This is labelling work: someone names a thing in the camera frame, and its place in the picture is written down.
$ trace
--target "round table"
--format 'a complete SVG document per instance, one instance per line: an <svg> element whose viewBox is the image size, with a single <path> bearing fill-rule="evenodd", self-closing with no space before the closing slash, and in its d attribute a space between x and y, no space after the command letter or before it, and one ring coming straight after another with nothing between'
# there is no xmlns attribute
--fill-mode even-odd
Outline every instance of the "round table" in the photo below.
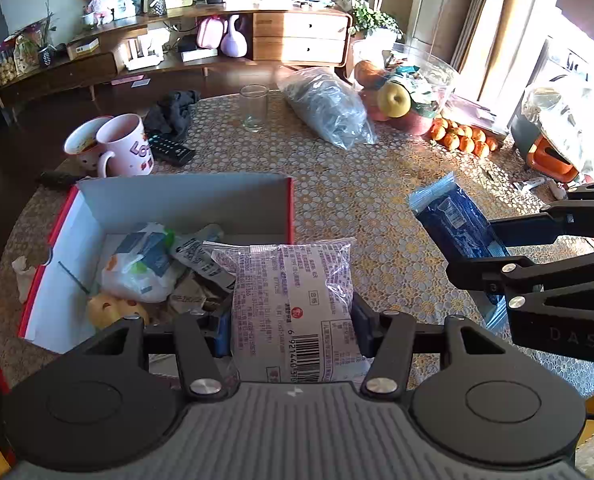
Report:
<svg viewBox="0 0 594 480"><path fill-rule="evenodd" d="M375 309L398 308L425 323L443 323L448 314L482 318L468 293L446 278L446 261L408 208L408 194L450 171L487 218L532 214L544 204L522 195L512 182L534 173L522 169L511 142L478 160L448 153L436 143L405 139L377 124L379 143L344 151L319 139L283 100L269 95L266 128L256 134L239 122L237 96L205 99L186 144L197 155L185 168L158 162L155 173L270 171L295 180L296 242L354 236L351 250L355 289ZM70 168L67 161L61 169ZM26 255L31 265L46 260L48 232L65 194L40 187L21 213L0 263L0 366L13 386L55 355L16 336L22 306L11 262ZM549 246L524 247L536 262L591 252L584 238L560 237ZM501 333L510 338L508 329ZM546 368L570 381L583 396L594 394L594 364L523 349ZM439 370L437 356L415 356L409 386Z"/></svg>

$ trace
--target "love mug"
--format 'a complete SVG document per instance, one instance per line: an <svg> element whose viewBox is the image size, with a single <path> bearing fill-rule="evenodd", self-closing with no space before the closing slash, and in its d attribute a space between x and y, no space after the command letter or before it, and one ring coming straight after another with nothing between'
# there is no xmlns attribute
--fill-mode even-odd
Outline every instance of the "love mug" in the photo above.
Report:
<svg viewBox="0 0 594 480"><path fill-rule="evenodd" d="M105 153L99 157L99 176L148 175L154 165L141 117L124 114L104 124L96 134Z"/></svg>

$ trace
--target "blue package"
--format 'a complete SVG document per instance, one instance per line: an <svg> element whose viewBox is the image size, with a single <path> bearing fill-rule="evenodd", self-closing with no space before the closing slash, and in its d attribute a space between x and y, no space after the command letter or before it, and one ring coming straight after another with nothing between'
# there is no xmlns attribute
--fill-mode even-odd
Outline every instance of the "blue package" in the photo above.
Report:
<svg viewBox="0 0 594 480"><path fill-rule="evenodd" d="M486 217L457 186L452 172L412 192L408 205L447 261L509 256ZM486 328L492 330L506 317L506 300L500 294L486 297L488 301L476 303Z"/></svg>

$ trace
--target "pink mug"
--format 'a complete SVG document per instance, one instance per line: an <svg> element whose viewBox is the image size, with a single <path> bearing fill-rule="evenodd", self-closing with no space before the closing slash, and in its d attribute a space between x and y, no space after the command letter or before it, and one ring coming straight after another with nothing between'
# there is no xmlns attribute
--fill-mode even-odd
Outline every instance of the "pink mug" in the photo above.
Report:
<svg viewBox="0 0 594 480"><path fill-rule="evenodd" d="M91 119L72 132L64 142L63 151L74 156L89 173L96 173L99 157L105 151L96 141L96 134L110 119L110 115Z"/></svg>
<svg viewBox="0 0 594 480"><path fill-rule="evenodd" d="M124 114L104 124L96 134L105 153L99 157L99 176L148 175L154 165L141 117Z"/></svg>

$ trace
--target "purple vase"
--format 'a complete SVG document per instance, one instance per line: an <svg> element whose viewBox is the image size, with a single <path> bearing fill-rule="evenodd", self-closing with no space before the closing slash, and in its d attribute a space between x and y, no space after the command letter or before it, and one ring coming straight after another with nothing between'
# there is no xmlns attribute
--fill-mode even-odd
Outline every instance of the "purple vase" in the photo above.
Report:
<svg viewBox="0 0 594 480"><path fill-rule="evenodd" d="M235 22L238 18L238 14L232 14L228 18L228 33L221 40L221 51L229 57L242 57L248 51L246 38L241 32L235 30Z"/></svg>

